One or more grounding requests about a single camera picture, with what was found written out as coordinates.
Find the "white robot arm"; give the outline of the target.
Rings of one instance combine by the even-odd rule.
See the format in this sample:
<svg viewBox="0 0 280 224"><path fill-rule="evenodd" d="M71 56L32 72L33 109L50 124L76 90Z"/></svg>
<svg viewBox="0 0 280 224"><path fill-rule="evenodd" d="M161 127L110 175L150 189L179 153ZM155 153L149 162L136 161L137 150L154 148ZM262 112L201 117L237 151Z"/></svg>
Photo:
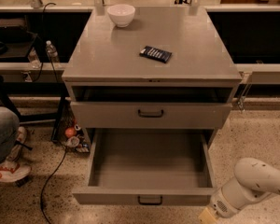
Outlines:
<svg viewBox="0 0 280 224"><path fill-rule="evenodd" d="M280 195L280 170L255 158L242 158L234 166L234 176L222 185L198 216L200 224L217 224L248 205Z"/></svg>

